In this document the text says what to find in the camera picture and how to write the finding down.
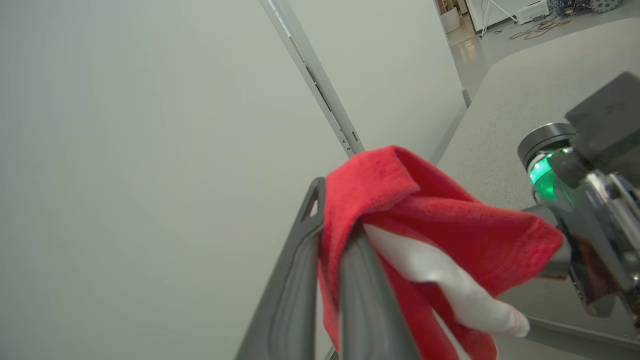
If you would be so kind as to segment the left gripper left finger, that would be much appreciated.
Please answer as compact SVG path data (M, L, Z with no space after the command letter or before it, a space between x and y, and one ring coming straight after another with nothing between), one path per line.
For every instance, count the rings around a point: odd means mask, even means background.
M325 196L325 178L314 178L263 290L236 359L315 358L318 251Z

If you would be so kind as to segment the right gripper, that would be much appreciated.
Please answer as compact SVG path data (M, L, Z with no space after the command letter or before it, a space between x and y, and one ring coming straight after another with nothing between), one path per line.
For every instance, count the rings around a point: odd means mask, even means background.
M620 174L587 167L575 150L550 153L553 196L549 207L522 212L562 233L562 243L537 278L567 276L586 312L608 317L619 299L639 319L639 194Z

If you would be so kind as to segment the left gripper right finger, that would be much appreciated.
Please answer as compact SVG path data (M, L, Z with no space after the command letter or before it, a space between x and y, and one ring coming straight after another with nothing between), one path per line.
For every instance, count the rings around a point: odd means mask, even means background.
M339 358L420 360L386 272L362 224L339 261Z

